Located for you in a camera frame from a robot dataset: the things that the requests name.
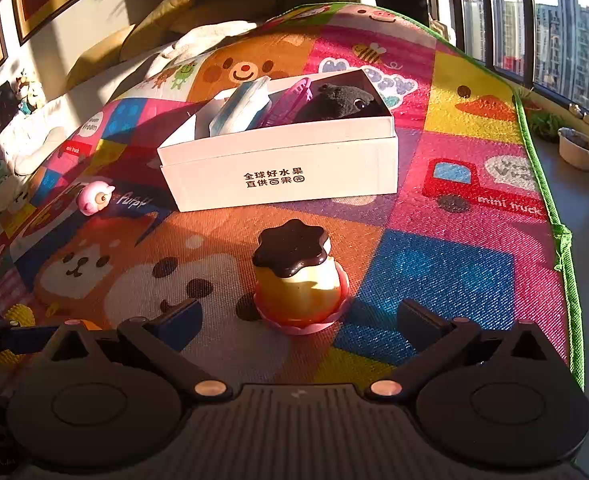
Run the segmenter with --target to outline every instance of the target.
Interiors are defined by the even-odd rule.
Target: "play mat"
[[[353,67],[395,117],[397,194],[177,211],[156,148],[205,101],[262,75]],[[306,170],[248,173],[256,186],[270,176],[270,185],[296,186],[288,176]],[[116,190],[108,208],[86,217],[75,197],[97,178]],[[257,235],[290,218],[323,226],[350,277],[350,310],[315,335],[276,332],[252,301]],[[38,324],[82,318],[107,328],[196,297],[203,326],[183,354],[233,387],[366,386],[413,354],[396,332],[396,306],[414,298],[484,328],[535,320],[582,383],[569,241],[507,84],[400,15],[305,6],[219,50],[178,58],[54,152],[0,217],[0,309],[23,303]],[[0,392],[27,361],[0,362]]]

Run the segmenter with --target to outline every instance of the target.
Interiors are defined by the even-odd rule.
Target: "red toy truck print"
[[[460,160],[431,160],[422,193],[436,198],[442,209],[452,213],[468,211],[474,203],[534,218],[548,218],[540,198],[483,187],[479,184],[476,166]]]

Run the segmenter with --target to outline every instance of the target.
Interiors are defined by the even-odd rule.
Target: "pink ball toy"
[[[85,216],[94,215],[110,202],[114,186],[103,180],[95,180],[84,187],[77,196],[77,206]]]

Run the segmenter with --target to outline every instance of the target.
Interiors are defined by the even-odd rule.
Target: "yellow cushion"
[[[90,79],[113,65],[119,63],[119,53],[124,40],[136,25],[128,25],[126,28],[110,34],[99,41],[95,46],[86,50],[68,72],[65,80],[65,91],[74,88],[79,83]]]
[[[170,26],[172,32],[187,34],[195,27],[215,23],[252,20],[272,16],[276,0],[210,0],[191,7]]]
[[[170,25],[191,5],[192,0],[162,1],[126,38],[119,59],[126,61],[161,46]]]

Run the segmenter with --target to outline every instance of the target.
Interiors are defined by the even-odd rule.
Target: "cartoon frog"
[[[191,61],[187,65],[182,66],[178,70],[178,72],[175,74],[175,78],[174,78],[174,81],[172,82],[172,86],[170,87],[170,89],[172,90],[172,89],[176,88],[177,90],[181,90],[181,87],[186,82],[188,77],[190,77],[190,74],[194,70],[195,66],[196,66],[196,61]]]

